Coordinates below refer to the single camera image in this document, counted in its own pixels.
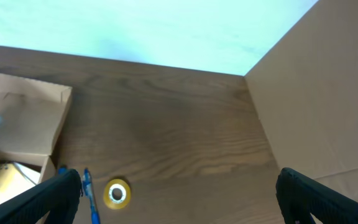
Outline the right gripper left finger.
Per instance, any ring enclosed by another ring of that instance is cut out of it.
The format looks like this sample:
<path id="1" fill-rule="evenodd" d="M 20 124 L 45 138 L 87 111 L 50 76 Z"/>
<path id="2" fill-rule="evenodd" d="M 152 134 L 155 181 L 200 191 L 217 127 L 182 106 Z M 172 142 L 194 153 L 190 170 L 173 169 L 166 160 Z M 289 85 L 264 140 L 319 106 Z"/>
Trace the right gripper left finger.
<path id="1" fill-rule="evenodd" d="M 81 177 L 74 169 L 54 176 L 0 204 L 0 224 L 72 224 L 83 195 Z"/>

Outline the yellow sticky note pad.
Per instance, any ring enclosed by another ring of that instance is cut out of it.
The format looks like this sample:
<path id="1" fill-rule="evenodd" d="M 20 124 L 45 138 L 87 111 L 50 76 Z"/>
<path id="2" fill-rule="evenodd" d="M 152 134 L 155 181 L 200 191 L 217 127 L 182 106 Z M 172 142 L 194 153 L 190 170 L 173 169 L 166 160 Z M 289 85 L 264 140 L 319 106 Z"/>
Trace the yellow sticky note pad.
<path id="1" fill-rule="evenodd" d="M 40 172 L 17 162 L 0 163 L 0 204 L 36 186 Z"/>

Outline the small yellow tape roll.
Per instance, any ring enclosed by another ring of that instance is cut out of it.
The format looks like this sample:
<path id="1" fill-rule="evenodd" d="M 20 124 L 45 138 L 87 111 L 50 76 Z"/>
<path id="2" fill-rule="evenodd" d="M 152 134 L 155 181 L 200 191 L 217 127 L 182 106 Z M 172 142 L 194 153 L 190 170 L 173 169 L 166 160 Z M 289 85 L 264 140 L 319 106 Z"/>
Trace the small yellow tape roll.
<path id="1" fill-rule="evenodd" d="M 131 188 L 125 180 L 113 179 L 104 188 L 103 200 L 108 208 L 119 210 L 128 206 L 131 196 Z"/>

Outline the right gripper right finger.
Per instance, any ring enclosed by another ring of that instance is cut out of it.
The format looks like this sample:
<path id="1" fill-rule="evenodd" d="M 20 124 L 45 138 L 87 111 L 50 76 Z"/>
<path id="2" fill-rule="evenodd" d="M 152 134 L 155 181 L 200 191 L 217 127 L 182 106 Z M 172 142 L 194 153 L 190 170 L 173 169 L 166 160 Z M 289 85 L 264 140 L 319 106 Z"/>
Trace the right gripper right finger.
<path id="1" fill-rule="evenodd" d="M 275 188 L 285 223 L 358 223 L 358 202 L 291 168 L 280 171 Z"/>

